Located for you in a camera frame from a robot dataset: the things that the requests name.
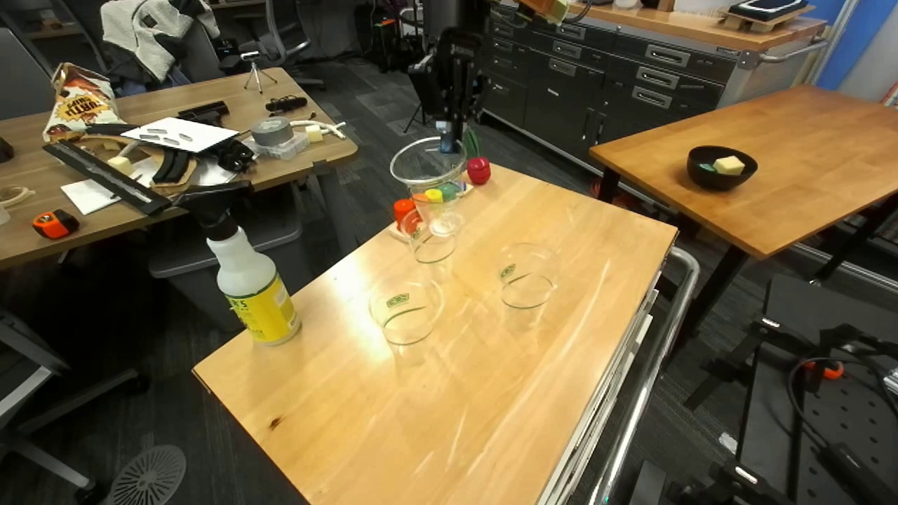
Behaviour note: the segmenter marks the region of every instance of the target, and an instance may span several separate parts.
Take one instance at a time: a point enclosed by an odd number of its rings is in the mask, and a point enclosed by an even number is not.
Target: paper
[[[124,136],[130,136],[130,139],[194,152],[194,153],[204,152],[234,135],[235,135],[234,129],[194,124],[194,120],[183,120],[183,118],[162,118],[162,120],[152,120],[152,124],[142,124],[137,129],[124,131]]]
[[[61,184],[61,193],[86,216],[95,212],[111,202],[119,202],[119,197],[111,190],[106,190],[102,181],[95,179],[81,179],[81,181],[69,181]]]

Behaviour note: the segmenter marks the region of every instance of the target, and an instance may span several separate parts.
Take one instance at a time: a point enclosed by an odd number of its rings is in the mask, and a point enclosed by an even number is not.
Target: bowl
[[[719,173],[711,166],[719,158],[737,158],[743,163],[741,173]],[[687,173],[695,184],[711,187],[711,190],[730,190],[741,181],[747,181],[757,172],[754,158],[727,149],[727,145],[695,145],[687,158]]]
[[[403,181],[416,202],[452,202],[465,193],[465,152],[445,149],[440,136],[419,136],[391,159],[394,179]]]

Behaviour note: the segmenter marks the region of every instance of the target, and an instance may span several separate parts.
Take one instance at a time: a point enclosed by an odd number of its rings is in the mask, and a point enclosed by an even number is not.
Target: wooden table
[[[367,315],[377,281],[419,270],[382,229],[292,298],[294,340],[238,333],[194,367],[307,500],[538,503],[589,403],[614,402],[677,229],[497,166],[454,211],[465,229],[424,341],[391,348]],[[560,253],[538,317],[499,301],[497,253],[514,242]]]
[[[264,96],[243,90],[248,75],[227,75],[215,82],[200,82],[184,87],[166,87],[158,92],[130,96],[119,97],[119,115],[130,124],[148,124],[158,118],[177,115],[180,110],[191,110],[210,100],[224,100],[229,115],[224,115],[227,129],[249,129],[262,118],[269,118],[264,103],[269,97],[285,97],[285,96],[307,96],[294,79],[281,69],[264,69],[274,79],[274,83],[264,87]],[[288,113],[288,120],[302,120],[314,115],[318,120],[330,120],[311,97],[302,110]],[[99,212],[81,216],[72,202],[61,193],[58,184],[83,179],[79,172],[61,166],[55,158],[41,152],[41,127],[47,115],[23,115],[12,120],[0,120],[0,136],[6,136],[17,158],[0,166],[0,187],[2,184],[23,184],[33,190],[24,202],[12,205],[12,222],[0,223],[0,270],[58,256],[72,246],[83,246],[109,236],[121,236],[137,228],[145,228],[158,218],[180,216],[180,211],[166,211],[162,216],[145,218],[130,205],[109,205]],[[309,145],[302,153],[292,159],[257,159],[252,167],[252,187],[274,187],[284,181],[292,181],[302,177],[314,163],[319,159],[342,159],[356,152],[356,142],[351,136],[326,136],[323,142]],[[47,242],[30,229],[30,218],[46,211],[67,211],[81,218],[81,229],[72,232],[65,242]]]
[[[589,153],[732,245],[692,302],[692,331],[747,256],[778,256],[894,193],[894,131],[894,110],[795,87],[600,142]],[[684,159],[706,142],[753,153],[757,173],[727,193],[702,190]]]

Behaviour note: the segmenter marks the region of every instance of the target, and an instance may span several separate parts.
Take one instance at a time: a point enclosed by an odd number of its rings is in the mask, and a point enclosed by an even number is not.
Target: cluttered desk
[[[161,118],[177,118],[184,110],[222,100],[227,115],[222,127],[238,131],[248,139],[248,129],[266,120],[266,103],[271,97],[301,97],[302,107],[281,115],[288,120],[330,124],[330,118],[294,83],[294,79],[281,69],[264,69],[264,92],[249,90],[249,75],[227,75],[215,82],[183,83],[168,90],[155,90],[142,96],[130,96],[116,100],[119,118],[127,124],[152,124]],[[0,136],[13,149],[13,158],[0,166],[2,198],[8,198],[12,218],[0,228],[0,266],[13,266],[36,257],[51,257],[72,246],[83,246],[109,236],[124,236],[141,229],[158,218],[180,216],[180,211],[166,207],[162,212],[145,216],[127,202],[106,205],[83,216],[61,184],[81,181],[83,173],[54,159],[41,149],[41,129],[47,115],[24,115],[0,120]],[[344,135],[319,135],[294,158],[262,158],[255,167],[248,172],[252,190],[274,187],[301,179],[314,163],[342,159],[356,152],[356,142]],[[65,211],[79,218],[79,229],[65,239],[46,239],[30,223],[47,211]]]

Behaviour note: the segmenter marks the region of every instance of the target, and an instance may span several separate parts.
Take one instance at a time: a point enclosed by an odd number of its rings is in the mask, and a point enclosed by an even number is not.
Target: table leg
[[[719,266],[711,271],[706,284],[702,287],[699,298],[692,301],[690,310],[681,323],[681,337],[692,337],[705,315],[719,302],[720,291],[730,287],[730,281],[737,275],[737,270],[747,264],[747,253],[737,246],[727,246]]]
[[[898,205],[898,193],[893,193],[887,202],[871,207],[871,211],[865,212],[865,223],[831,256],[831,260],[826,260],[826,264],[812,275],[812,284],[827,281],[827,277],[840,270],[840,264],[841,264],[858,245],[865,245],[865,242],[876,232],[876,228],[878,228],[882,222],[887,222],[887,216],[893,216],[894,205]]]
[[[597,198],[600,198],[600,202],[611,202],[611,198],[617,197],[617,181],[619,181],[619,173],[604,167],[604,172],[600,172]]]

